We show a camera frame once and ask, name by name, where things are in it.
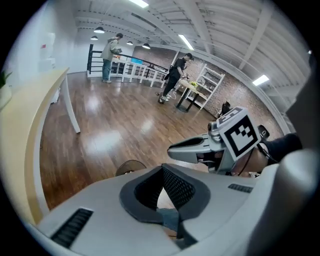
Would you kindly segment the white side table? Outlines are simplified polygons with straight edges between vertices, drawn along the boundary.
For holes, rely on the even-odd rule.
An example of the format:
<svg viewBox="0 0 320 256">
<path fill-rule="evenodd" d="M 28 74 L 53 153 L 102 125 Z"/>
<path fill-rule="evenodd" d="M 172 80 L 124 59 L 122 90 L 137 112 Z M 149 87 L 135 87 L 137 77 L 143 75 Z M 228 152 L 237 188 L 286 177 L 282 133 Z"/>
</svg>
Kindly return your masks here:
<svg viewBox="0 0 320 256">
<path fill-rule="evenodd" d="M 139 80 L 139 83 L 142 83 L 142 81 L 147 80 L 147 69 L 148 67 L 146 65 L 125 60 L 121 82 L 124 82 L 125 79 L 129 79 L 129 82 L 131 83 L 133 79 L 136 79 Z"/>
<path fill-rule="evenodd" d="M 129 60 L 113 58 L 109 77 L 127 79 L 131 76 L 131 70 L 131 62 Z"/>
<path fill-rule="evenodd" d="M 160 88 L 162 89 L 165 85 L 164 78 L 167 73 L 163 70 L 159 70 L 157 68 L 152 68 L 151 66 L 142 66 L 140 68 L 137 79 L 139 83 L 149 82 L 149 87 L 153 87 L 156 83 L 160 84 Z"/>
</svg>

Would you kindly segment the black metal railing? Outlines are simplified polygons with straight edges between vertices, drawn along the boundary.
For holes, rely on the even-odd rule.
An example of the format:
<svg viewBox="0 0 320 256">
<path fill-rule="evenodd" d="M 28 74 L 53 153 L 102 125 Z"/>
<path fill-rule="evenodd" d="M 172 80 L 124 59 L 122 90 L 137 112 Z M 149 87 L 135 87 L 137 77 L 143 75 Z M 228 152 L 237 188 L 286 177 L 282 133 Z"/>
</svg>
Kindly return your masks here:
<svg viewBox="0 0 320 256">
<path fill-rule="evenodd" d="M 88 58 L 87 58 L 87 65 L 86 65 L 86 70 L 89 75 L 102 75 L 103 59 L 101 58 L 101 53 L 102 51 L 94 50 L 94 45 L 90 44 Z M 154 69 L 162 70 L 166 73 L 169 70 L 168 68 L 165 68 L 159 64 L 155 64 L 153 62 L 150 62 L 141 58 L 135 58 L 130 55 L 118 54 L 118 55 L 114 55 L 113 58 L 120 59 L 120 60 L 128 60 L 133 63 L 142 64 L 147 67 L 152 67 Z"/>
</svg>

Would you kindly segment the long ceiling light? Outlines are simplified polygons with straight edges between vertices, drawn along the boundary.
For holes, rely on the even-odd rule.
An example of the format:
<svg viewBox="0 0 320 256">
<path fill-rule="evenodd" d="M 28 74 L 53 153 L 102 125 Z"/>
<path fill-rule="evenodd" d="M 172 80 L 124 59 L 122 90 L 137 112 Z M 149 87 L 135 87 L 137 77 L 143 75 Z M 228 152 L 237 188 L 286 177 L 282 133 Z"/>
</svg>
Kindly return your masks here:
<svg viewBox="0 0 320 256">
<path fill-rule="evenodd" d="M 270 79 L 265 74 L 263 74 L 260 77 L 258 77 L 257 79 L 255 79 L 252 83 L 255 86 L 259 86 L 259 85 L 261 85 L 261 84 L 263 84 L 263 83 L 265 83 L 265 82 L 267 82 L 269 80 Z"/>
<path fill-rule="evenodd" d="M 188 39 L 183 35 L 183 34 L 179 34 L 178 35 L 180 37 L 180 39 L 184 42 L 184 44 L 187 46 L 187 48 L 191 51 L 194 50 L 193 46 L 190 44 L 190 42 L 188 41 Z"/>
<path fill-rule="evenodd" d="M 128 0 L 130 1 L 131 3 L 141 7 L 141 8 L 146 8 L 149 6 L 149 4 L 147 2 L 145 2 L 144 0 Z"/>
</svg>

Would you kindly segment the white table leg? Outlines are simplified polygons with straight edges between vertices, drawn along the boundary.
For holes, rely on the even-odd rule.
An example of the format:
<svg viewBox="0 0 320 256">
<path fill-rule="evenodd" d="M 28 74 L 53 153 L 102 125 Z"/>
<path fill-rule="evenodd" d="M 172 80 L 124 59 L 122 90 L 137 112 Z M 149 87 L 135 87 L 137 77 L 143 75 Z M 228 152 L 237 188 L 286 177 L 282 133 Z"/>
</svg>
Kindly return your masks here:
<svg viewBox="0 0 320 256">
<path fill-rule="evenodd" d="M 61 84 L 61 91 L 63 94 L 63 99 L 64 99 L 64 103 L 66 106 L 66 110 L 70 119 L 70 122 L 74 128 L 74 131 L 76 134 L 79 134 L 81 132 L 79 124 L 77 122 L 74 110 L 73 110 L 73 106 L 72 106 L 72 102 L 71 102 L 71 98 L 70 98 L 70 92 L 69 92 L 69 86 L 68 86 L 68 78 L 67 76 L 64 78 L 62 84 Z"/>
</svg>

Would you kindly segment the white shelf unit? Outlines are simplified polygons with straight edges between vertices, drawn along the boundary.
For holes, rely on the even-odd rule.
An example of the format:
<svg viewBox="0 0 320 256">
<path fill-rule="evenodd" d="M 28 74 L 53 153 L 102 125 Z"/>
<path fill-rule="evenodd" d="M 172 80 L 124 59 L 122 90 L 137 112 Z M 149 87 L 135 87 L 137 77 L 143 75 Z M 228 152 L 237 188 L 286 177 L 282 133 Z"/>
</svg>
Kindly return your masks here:
<svg viewBox="0 0 320 256">
<path fill-rule="evenodd" d="M 225 74 L 214 70 L 207 63 L 195 62 L 188 66 L 187 74 L 189 82 L 195 82 L 195 89 L 200 92 L 194 104 L 202 110 L 222 84 Z"/>
</svg>

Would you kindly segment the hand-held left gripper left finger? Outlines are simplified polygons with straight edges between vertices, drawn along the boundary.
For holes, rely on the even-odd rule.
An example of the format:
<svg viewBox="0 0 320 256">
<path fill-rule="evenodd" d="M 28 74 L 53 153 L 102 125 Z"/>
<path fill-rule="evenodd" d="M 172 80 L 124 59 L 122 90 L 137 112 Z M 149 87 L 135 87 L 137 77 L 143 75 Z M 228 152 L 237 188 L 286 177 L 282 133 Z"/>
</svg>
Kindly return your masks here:
<svg viewBox="0 0 320 256">
<path fill-rule="evenodd" d="M 50 211 L 37 230 L 59 251 L 67 251 L 52 235 L 78 209 L 91 210 L 88 222 L 70 246 L 72 252 L 179 252 L 159 224 L 142 223 L 133 218 L 120 202 L 122 186 L 150 169 L 101 180 L 87 186 Z"/>
</svg>

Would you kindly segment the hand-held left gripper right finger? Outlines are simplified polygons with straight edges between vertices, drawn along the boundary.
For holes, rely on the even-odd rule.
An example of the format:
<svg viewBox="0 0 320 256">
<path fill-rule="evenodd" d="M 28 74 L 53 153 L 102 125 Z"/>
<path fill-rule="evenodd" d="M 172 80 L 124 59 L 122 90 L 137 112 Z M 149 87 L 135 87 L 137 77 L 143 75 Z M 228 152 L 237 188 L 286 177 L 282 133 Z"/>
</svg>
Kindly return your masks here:
<svg viewBox="0 0 320 256">
<path fill-rule="evenodd" d="M 162 188 L 179 214 L 179 248 L 245 248 L 257 223 L 246 214 L 255 180 L 163 164 Z"/>
</svg>

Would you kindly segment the white open box bin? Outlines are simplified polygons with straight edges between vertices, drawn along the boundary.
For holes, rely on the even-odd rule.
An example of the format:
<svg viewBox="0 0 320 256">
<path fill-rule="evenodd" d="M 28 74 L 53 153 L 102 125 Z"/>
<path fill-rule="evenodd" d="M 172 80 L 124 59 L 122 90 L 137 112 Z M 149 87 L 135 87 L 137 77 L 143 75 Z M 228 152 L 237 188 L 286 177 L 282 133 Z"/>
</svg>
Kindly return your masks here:
<svg viewBox="0 0 320 256">
<path fill-rule="evenodd" d="M 52 99 L 51 99 L 51 104 L 55 104 L 55 103 L 57 103 L 58 102 L 58 99 L 59 99 L 59 95 L 60 95 L 60 90 L 61 90 L 61 88 L 59 87 L 57 90 L 56 90 L 56 92 L 54 93 L 54 95 L 53 95 L 53 97 L 52 97 Z"/>
</svg>

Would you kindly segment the black round trash bin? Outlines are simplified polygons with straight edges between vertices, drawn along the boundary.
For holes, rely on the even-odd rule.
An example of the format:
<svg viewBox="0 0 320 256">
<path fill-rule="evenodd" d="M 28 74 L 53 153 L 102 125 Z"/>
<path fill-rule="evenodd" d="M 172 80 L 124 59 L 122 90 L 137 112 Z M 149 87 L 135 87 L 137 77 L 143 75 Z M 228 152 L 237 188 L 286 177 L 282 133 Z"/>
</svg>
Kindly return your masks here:
<svg viewBox="0 0 320 256">
<path fill-rule="evenodd" d="M 139 171 L 146 169 L 147 167 L 138 160 L 127 160 L 125 161 L 117 170 L 115 173 L 115 176 L 122 176 L 131 172 Z"/>
</svg>

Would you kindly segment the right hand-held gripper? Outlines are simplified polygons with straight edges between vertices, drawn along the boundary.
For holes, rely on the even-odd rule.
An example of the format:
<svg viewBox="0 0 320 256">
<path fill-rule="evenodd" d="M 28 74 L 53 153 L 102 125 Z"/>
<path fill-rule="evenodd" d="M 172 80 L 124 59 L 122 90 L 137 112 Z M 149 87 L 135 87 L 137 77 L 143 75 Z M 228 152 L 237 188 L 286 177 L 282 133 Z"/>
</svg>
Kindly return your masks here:
<svg viewBox="0 0 320 256">
<path fill-rule="evenodd" d="M 249 111 L 237 106 L 209 122 L 207 133 L 172 144 L 167 154 L 174 160 L 205 164 L 211 173 L 259 175 L 268 164 L 262 141 Z"/>
</svg>

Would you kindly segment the person's right forearm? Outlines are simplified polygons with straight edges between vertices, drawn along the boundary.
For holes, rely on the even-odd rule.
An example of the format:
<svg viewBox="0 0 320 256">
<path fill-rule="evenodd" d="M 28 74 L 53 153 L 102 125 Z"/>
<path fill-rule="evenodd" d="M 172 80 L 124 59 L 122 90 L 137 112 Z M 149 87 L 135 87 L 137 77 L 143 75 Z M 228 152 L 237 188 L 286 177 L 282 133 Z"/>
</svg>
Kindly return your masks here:
<svg viewBox="0 0 320 256">
<path fill-rule="evenodd" d="M 262 141 L 235 163 L 231 173 L 242 177 L 249 177 L 250 173 L 261 173 L 267 166 L 280 163 L 286 155 L 302 148 L 296 133 Z"/>
</svg>

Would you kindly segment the white water dispenser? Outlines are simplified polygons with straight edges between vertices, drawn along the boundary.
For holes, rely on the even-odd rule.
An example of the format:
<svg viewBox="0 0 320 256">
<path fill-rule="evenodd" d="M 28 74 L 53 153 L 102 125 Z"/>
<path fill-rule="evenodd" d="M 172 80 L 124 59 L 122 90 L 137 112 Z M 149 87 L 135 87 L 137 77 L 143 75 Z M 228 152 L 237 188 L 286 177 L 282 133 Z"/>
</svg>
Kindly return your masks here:
<svg viewBox="0 0 320 256">
<path fill-rule="evenodd" d="M 46 58 L 41 59 L 38 62 L 38 71 L 40 73 L 48 72 L 56 68 L 56 59 L 55 58 Z"/>
</svg>

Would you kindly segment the person's jeans leg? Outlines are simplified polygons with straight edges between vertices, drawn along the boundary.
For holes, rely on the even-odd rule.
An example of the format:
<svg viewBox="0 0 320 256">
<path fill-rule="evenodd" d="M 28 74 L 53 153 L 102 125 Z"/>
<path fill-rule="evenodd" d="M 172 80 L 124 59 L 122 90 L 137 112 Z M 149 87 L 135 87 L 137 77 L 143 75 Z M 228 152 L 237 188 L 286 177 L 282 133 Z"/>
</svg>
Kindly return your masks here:
<svg viewBox="0 0 320 256">
<path fill-rule="evenodd" d="M 158 208 L 156 211 L 162 215 L 163 225 L 166 228 L 174 232 L 178 231 L 179 212 L 175 208 Z"/>
</svg>

